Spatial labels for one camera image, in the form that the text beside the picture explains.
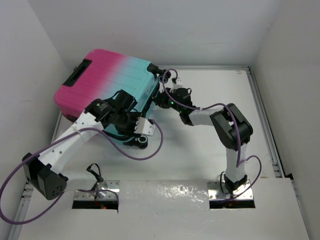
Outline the pink suitcase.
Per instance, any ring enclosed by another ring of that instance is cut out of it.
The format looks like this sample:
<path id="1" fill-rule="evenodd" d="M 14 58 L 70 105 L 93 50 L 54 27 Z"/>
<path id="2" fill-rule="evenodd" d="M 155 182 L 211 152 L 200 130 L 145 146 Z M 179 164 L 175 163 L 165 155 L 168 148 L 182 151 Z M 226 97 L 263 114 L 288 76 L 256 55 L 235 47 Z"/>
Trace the pink suitcase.
<path id="1" fill-rule="evenodd" d="M 123 112 L 148 118 L 160 90 L 159 76 L 171 74 L 148 60 L 94 49 L 54 94 L 54 102 L 68 120 L 75 122 L 94 100 L 126 100 Z"/>

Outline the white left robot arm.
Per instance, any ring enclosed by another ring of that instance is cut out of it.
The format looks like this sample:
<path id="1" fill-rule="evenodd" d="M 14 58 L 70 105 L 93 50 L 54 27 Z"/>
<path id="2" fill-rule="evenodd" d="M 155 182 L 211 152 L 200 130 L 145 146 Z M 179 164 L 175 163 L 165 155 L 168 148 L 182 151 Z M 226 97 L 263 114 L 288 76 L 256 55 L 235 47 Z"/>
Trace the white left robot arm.
<path id="1" fill-rule="evenodd" d="M 103 177 L 87 168 L 83 174 L 71 174 L 64 167 L 80 148 L 112 125 L 130 139 L 146 135 L 141 129 L 147 123 L 144 110 L 138 111 L 137 101 L 124 90 L 115 98 L 93 100 L 51 145 L 39 153 L 28 153 L 23 157 L 23 170 L 27 180 L 47 199 L 53 200 L 70 190 L 96 190 Z"/>

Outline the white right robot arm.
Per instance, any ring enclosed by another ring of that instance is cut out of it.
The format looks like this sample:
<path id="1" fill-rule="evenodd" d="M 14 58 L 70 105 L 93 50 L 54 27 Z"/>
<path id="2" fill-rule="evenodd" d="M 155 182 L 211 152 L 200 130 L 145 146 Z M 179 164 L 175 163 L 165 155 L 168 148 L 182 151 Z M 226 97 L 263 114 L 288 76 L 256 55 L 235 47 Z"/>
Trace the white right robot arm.
<path id="1" fill-rule="evenodd" d="M 162 109 L 172 108 L 179 112 L 180 119 L 188 126 L 212 126 L 226 148 L 225 188 L 232 194 L 247 181 L 242 163 L 245 161 L 247 144 L 253 134 L 249 121 L 234 103 L 216 103 L 200 108 L 192 103 L 191 89 L 180 87 L 172 92 L 164 88 L 152 98 Z"/>

